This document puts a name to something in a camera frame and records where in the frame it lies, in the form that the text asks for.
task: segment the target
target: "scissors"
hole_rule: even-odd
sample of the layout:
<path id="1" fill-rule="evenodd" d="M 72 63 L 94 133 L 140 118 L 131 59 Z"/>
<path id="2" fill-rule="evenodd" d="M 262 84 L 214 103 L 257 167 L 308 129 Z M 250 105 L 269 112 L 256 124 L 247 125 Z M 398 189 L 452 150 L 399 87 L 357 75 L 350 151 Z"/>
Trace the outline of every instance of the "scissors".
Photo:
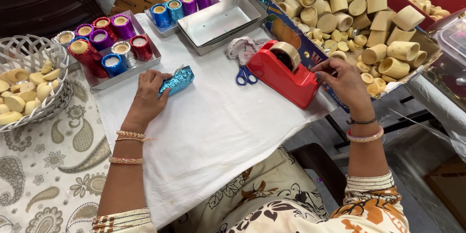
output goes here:
<path id="1" fill-rule="evenodd" d="M 246 84 L 255 84 L 259 81 L 251 71 L 249 71 L 248 67 L 240 65 L 240 71 L 236 75 L 236 84 L 240 86 L 246 86 Z"/>

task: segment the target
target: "metal tray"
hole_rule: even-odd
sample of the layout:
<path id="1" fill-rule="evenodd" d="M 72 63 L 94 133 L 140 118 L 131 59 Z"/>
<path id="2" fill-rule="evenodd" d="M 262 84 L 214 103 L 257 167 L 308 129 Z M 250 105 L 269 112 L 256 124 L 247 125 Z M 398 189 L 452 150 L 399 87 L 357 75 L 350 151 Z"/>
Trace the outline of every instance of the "metal tray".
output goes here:
<path id="1" fill-rule="evenodd" d="M 211 52 L 212 50 L 216 49 L 216 48 L 219 48 L 225 44 L 228 44 L 230 43 L 233 39 L 236 39 L 236 38 L 239 38 L 239 37 L 242 37 L 244 36 L 245 34 L 253 31 L 254 29 L 256 28 L 259 28 L 264 22 L 265 20 L 267 19 L 268 17 L 268 13 L 267 11 L 265 11 L 261 5 L 256 1 L 256 0 L 248 0 L 253 6 L 254 8 L 260 13 L 260 18 L 259 20 L 257 20 L 256 22 L 254 22 L 252 25 L 250 25 L 249 27 L 247 28 L 244 28 L 243 30 L 229 36 L 228 38 L 226 39 L 223 39 L 223 40 L 220 40 L 219 42 L 217 43 L 214 43 L 210 46 L 206 46 L 206 47 L 203 47 L 203 48 L 199 48 L 197 47 L 192 41 L 191 39 L 189 39 L 188 36 L 186 36 L 186 38 L 188 39 L 189 43 L 194 47 L 194 49 L 199 53 L 199 55 L 204 55 L 204 54 L 207 54 L 208 52 Z"/>
<path id="2" fill-rule="evenodd" d="M 218 0 L 210 0 L 210 2 L 213 4 L 217 4 L 219 3 L 220 1 Z M 176 34 L 178 33 L 180 30 L 179 30 L 179 26 L 177 23 L 172 23 L 170 24 L 170 26 L 166 27 L 166 28 L 159 28 L 157 26 L 157 24 L 155 23 L 155 20 L 154 20 L 154 17 L 152 16 L 152 12 L 150 12 L 150 9 L 152 7 L 144 10 L 144 13 L 146 14 L 146 16 L 149 18 L 149 20 L 152 22 L 152 24 L 154 25 L 154 27 L 157 29 L 157 31 L 164 37 L 169 37 L 173 34 Z"/>
<path id="3" fill-rule="evenodd" d="M 150 45 L 150 49 L 152 49 L 152 52 L 153 52 L 153 55 L 152 57 L 150 57 L 148 60 L 137 60 L 137 63 L 135 66 L 131 67 L 130 69 L 128 69 L 128 71 L 120 74 L 120 75 L 117 75 L 115 77 L 106 77 L 106 78 L 98 78 L 94 75 L 92 75 L 92 73 L 90 73 L 90 70 L 88 68 L 86 68 L 85 66 L 81 65 L 81 69 L 83 70 L 84 72 L 84 75 L 86 77 L 86 80 L 87 82 L 89 83 L 89 86 L 91 87 L 92 90 L 95 90 L 95 89 L 106 89 L 108 87 L 111 87 L 121 81 L 124 81 L 125 79 L 129 78 L 129 77 L 132 77 L 136 74 L 139 74 L 157 64 L 160 63 L 160 60 L 162 58 L 162 55 L 160 55 L 160 52 L 159 50 L 157 49 L 157 47 L 155 46 L 154 42 L 152 41 L 152 39 L 150 39 L 150 37 L 144 32 L 143 28 L 141 27 L 141 24 L 139 24 L 139 22 L 136 20 L 136 18 L 134 17 L 133 13 L 131 12 L 131 10 L 128 10 L 128 11 L 125 11 L 125 12 L 122 12 L 118 15 L 126 15 L 130 18 L 130 21 L 133 23 L 133 27 L 136 31 L 136 34 L 138 35 L 144 35 L 147 37 L 147 40 L 149 42 L 149 45 Z M 126 39 L 118 39 L 117 41 L 126 41 Z M 112 51 L 111 51 L 111 48 L 107 48 L 107 49 L 104 49 L 102 51 L 100 51 L 100 54 L 102 54 L 102 56 L 105 56 L 105 55 L 108 55 L 108 54 L 111 54 Z"/>
<path id="4" fill-rule="evenodd" d="M 181 30 L 197 46 L 229 35 L 252 23 L 260 12 L 249 0 L 224 0 L 178 20 Z"/>

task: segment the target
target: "wicker basket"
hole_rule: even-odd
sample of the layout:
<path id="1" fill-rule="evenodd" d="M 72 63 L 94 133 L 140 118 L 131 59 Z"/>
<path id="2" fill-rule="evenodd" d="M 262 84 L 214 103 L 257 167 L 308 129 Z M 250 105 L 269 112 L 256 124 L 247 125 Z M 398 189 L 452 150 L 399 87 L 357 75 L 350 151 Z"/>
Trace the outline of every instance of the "wicker basket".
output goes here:
<path id="1" fill-rule="evenodd" d="M 26 69 L 30 73 L 34 73 L 42 68 L 47 59 L 54 63 L 55 69 L 60 69 L 59 85 L 42 102 L 41 107 L 16 122 L 0 125 L 0 132 L 56 116 L 67 107 L 73 95 L 73 88 L 66 81 L 68 53 L 64 47 L 49 39 L 33 35 L 17 35 L 0 39 L 0 73 L 15 68 Z"/>

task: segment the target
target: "red tape dispenser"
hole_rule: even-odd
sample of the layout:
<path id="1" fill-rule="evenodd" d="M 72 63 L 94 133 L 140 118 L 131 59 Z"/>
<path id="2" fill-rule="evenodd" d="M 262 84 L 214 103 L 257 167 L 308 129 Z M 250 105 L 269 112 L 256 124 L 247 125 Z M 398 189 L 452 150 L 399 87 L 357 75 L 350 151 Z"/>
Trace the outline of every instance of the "red tape dispenser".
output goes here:
<path id="1" fill-rule="evenodd" d="M 265 84 L 305 109 L 321 83 L 300 62 L 298 51 L 293 46 L 271 40 L 246 65 Z"/>

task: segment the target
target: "floral garment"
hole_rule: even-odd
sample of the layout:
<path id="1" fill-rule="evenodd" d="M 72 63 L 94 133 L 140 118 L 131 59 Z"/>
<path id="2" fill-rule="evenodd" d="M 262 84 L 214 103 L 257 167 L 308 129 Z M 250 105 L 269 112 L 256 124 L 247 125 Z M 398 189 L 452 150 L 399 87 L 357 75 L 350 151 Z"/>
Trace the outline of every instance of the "floral garment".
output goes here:
<path id="1" fill-rule="evenodd" d="M 391 172 L 349 177 L 344 205 L 328 215 L 312 179 L 278 148 L 172 224 L 178 233 L 408 233 Z M 156 233 L 148 208 L 97 217 L 92 232 Z"/>

